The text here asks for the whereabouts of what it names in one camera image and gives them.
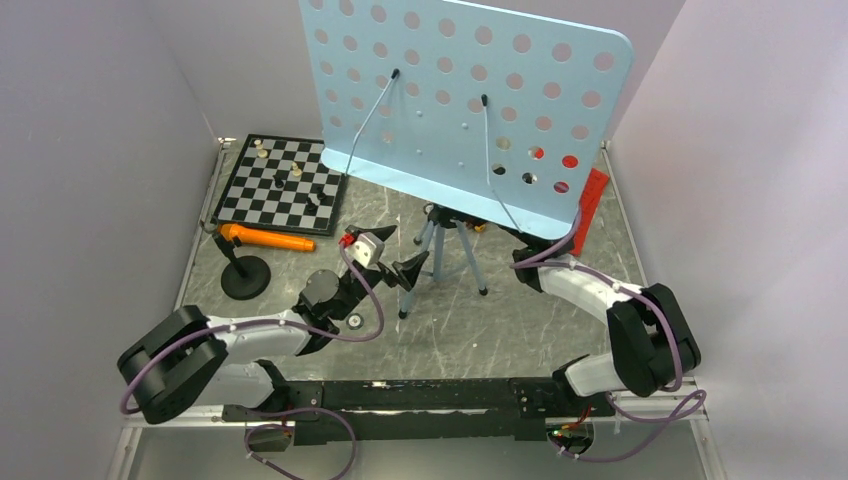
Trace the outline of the black microphone stand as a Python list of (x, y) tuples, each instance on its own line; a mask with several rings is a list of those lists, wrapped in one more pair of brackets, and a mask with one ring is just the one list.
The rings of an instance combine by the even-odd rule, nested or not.
[(238, 237), (228, 240), (214, 232), (212, 238), (229, 264), (223, 269), (220, 285), (223, 292), (234, 300), (244, 301), (259, 296), (271, 280), (271, 270), (266, 261), (257, 256), (237, 256), (235, 250), (242, 246)]

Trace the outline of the orange toy microphone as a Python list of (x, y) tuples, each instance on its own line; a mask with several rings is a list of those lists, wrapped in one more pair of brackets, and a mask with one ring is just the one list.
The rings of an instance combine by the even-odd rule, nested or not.
[(221, 225), (218, 227), (218, 232), (237, 246), (253, 245), (298, 252), (314, 252), (316, 249), (316, 244), (311, 239), (249, 228), (239, 224)]

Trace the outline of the light blue music stand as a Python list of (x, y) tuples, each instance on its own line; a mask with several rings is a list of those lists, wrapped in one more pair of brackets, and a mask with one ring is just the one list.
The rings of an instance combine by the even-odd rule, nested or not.
[(634, 58), (622, 33), (464, 1), (304, 1), (327, 167), (564, 237)]

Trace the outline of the red sheet music paper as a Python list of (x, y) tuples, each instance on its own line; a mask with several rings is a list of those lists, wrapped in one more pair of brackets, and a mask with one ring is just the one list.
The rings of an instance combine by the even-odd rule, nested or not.
[[(608, 174), (605, 174), (596, 168), (592, 168), (590, 170), (580, 196), (578, 216), (575, 218), (572, 229), (567, 235), (569, 245), (571, 246), (569, 252), (572, 255), (579, 256), (583, 250), (591, 221), (600, 203), (603, 190), (609, 180), (610, 176)], [(543, 240), (538, 246), (530, 246), (530, 249), (533, 252), (533, 255), (531, 256), (532, 260), (538, 261), (539, 259), (545, 259), (553, 256), (557, 252), (562, 253), (563, 247), (559, 247), (559, 244), (563, 241), (564, 238), (556, 240), (553, 243)]]

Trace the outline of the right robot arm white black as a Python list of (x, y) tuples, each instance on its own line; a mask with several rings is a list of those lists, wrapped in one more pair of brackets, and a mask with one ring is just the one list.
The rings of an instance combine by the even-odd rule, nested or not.
[(552, 377), (554, 407), (576, 415), (593, 395), (629, 391), (648, 397), (701, 364), (702, 355), (673, 291), (621, 282), (570, 254), (542, 259), (529, 247), (512, 253), (519, 282), (564, 299), (607, 327), (610, 351), (559, 367)]

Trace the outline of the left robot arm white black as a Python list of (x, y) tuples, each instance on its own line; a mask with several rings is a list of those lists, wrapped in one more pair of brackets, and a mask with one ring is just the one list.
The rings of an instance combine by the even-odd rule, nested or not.
[(201, 405), (234, 405), (264, 420), (300, 414), (295, 390), (270, 356), (316, 353), (331, 341), (363, 343), (378, 338), (385, 312), (375, 288), (383, 283), (411, 291), (429, 253), (391, 265), (381, 262), (394, 226), (351, 226), (338, 241), (343, 274), (319, 269), (309, 275), (296, 303), (266, 316), (226, 318), (196, 305), (174, 310), (117, 361), (126, 390), (124, 415), (141, 414), (162, 424)]

